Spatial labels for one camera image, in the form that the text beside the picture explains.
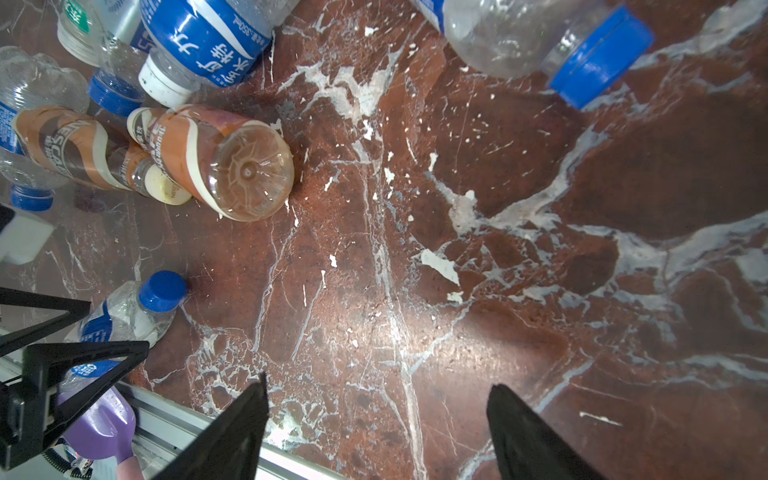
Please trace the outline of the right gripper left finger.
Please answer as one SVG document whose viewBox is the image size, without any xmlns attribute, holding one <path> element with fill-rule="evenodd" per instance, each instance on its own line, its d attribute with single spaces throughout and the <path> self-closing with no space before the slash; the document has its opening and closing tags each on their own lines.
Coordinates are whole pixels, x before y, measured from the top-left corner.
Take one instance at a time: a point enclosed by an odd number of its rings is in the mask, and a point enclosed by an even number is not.
<svg viewBox="0 0 768 480">
<path fill-rule="evenodd" d="M 262 372 L 157 479 L 254 479 L 269 419 Z"/>
</svg>

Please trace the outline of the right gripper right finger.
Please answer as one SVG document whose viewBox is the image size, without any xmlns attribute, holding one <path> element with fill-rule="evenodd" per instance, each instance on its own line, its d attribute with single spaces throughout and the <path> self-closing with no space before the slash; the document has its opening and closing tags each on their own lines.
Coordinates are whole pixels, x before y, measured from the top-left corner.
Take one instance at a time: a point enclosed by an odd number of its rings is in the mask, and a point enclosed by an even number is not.
<svg viewBox="0 0 768 480">
<path fill-rule="evenodd" d="M 503 479 L 604 480 L 508 386 L 492 386 L 486 415 Z"/>
</svg>

